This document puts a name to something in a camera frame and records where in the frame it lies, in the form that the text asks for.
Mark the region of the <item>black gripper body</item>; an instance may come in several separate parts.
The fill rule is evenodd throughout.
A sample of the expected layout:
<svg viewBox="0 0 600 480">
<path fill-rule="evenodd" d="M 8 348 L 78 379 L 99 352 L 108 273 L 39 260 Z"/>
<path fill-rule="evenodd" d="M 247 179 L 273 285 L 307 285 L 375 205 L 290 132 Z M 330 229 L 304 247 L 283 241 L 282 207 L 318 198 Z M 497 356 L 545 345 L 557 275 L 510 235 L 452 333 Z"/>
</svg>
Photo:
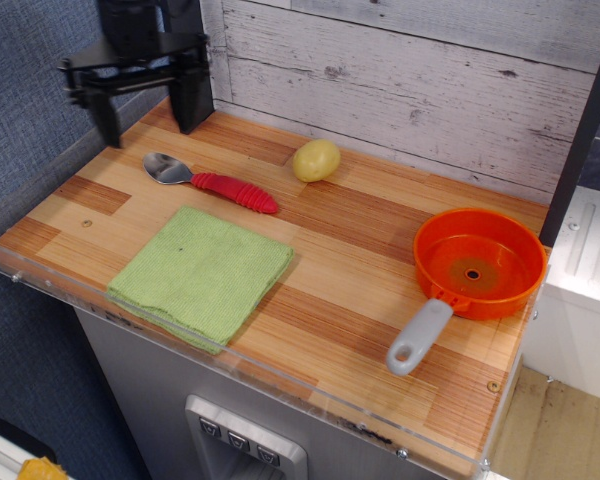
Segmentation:
<svg viewBox="0 0 600 480">
<path fill-rule="evenodd" d="M 184 94 L 209 75 L 203 33 L 174 33 L 164 1 L 98 1 L 102 36 L 94 44 L 60 61 L 66 91 L 73 103 L 93 103 L 166 86 Z"/>
</svg>

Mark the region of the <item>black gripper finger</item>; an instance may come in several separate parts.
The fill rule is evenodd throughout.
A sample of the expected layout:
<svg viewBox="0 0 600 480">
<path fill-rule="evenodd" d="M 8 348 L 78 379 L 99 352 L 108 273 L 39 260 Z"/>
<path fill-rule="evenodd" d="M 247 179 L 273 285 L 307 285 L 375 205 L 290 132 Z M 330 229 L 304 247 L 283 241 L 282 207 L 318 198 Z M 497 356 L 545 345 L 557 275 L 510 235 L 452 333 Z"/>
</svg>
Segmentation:
<svg viewBox="0 0 600 480">
<path fill-rule="evenodd" d="M 118 117 L 109 95 L 99 90 L 87 90 L 85 103 L 104 143 L 113 148 L 120 148 Z"/>
<path fill-rule="evenodd" d="M 174 79 L 168 85 L 173 116 L 180 131 L 193 131 L 211 114 L 209 68 L 192 54 L 171 58 Z"/>
</svg>

